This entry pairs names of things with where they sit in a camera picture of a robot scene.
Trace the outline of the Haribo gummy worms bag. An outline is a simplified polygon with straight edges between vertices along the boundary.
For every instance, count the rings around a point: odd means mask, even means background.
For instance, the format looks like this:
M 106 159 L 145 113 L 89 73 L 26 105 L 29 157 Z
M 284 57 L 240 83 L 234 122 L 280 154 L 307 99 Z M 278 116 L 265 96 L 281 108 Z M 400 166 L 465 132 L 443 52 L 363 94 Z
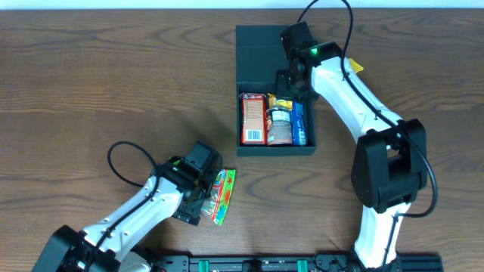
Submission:
M 210 198 L 202 205 L 201 212 L 210 217 L 216 225 L 222 226 L 228 211 L 236 171 L 222 169 L 212 187 Z

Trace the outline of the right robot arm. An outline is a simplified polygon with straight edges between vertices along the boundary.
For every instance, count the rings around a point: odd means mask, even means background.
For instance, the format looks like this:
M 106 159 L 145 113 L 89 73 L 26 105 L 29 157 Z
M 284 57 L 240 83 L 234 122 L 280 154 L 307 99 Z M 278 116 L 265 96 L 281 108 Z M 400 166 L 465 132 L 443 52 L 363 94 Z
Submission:
M 317 42 L 307 23 L 281 33 L 290 67 L 284 74 L 291 97 L 323 97 L 356 142 L 353 190 L 363 205 L 351 266 L 359 271 L 395 271 L 396 240 L 405 213 L 427 184 L 419 151 L 426 132 L 380 102 L 358 77 L 362 70 L 335 42 Z

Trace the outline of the black box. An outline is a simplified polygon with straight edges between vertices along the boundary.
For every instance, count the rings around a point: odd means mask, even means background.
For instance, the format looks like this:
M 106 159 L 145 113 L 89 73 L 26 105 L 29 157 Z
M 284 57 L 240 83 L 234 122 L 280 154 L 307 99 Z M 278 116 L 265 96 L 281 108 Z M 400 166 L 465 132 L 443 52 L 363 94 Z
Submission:
M 275 91 L 276 72 L 289 68 L 280 34 L 285 25 L 243 26 L 236 33 L 236 101 L 238 156 L 311 156 L 316 151 L 313 102 L 304 106 L 305 146 L 264 146 L 241 143 L 243 93 L 269 94 Z

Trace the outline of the brown drink can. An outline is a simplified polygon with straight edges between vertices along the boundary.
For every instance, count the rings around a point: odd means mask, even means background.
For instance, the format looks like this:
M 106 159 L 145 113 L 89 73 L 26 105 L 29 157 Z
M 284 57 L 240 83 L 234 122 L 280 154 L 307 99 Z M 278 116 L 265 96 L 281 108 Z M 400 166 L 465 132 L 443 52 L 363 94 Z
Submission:
M 292 122 L 286 108 L 272 107 L 267 110 L 267 145 L 292 145 Z

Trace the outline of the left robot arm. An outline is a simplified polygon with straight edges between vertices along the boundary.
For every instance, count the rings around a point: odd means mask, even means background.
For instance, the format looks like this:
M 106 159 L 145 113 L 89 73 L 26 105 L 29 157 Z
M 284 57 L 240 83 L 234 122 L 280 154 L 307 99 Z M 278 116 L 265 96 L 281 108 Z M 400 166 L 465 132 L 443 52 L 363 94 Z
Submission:
M 222 156 L 197 142 L 187 156 L 154 162 L 140 190 L 113 213 L 80 231 L 64 225 L 49 238 L 35 271 L 118 271 L 143 237 L 167 218 L 197 226 Z

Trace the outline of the small yellow lemon snack packet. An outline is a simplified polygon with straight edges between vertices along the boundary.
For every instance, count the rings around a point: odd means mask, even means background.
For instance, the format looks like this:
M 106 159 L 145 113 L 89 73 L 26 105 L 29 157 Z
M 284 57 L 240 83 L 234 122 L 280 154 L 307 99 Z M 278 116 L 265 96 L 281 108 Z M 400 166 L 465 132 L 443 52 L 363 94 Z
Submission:
M 292 110 L 293 101 L 279 98 L 275 94 L 268 95 L 268 109 Z

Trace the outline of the blue cookie packet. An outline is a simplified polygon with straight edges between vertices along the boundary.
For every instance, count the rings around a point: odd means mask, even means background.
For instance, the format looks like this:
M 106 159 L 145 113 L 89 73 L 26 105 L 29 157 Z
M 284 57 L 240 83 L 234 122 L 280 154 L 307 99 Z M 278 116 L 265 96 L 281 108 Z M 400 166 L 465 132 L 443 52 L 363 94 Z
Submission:
M 293 145 L 305 146 L 307 144 L 306 128 L 304 125 L 304 106 L 303 104 L 294 101 L 293 109 L 291 111 L 292 121 L 292 139 Z

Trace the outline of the yellow orange biscuit packet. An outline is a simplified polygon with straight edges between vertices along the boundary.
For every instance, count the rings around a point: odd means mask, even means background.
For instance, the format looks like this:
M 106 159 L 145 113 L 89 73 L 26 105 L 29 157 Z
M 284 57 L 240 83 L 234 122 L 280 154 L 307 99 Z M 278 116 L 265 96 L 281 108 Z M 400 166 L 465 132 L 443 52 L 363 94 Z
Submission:
M 349 62 L 351 64 L 351 68 L 355 73 L 359 73 L 364 70 L 364 67 L 354 61 L 352 58 L 349 58 Z

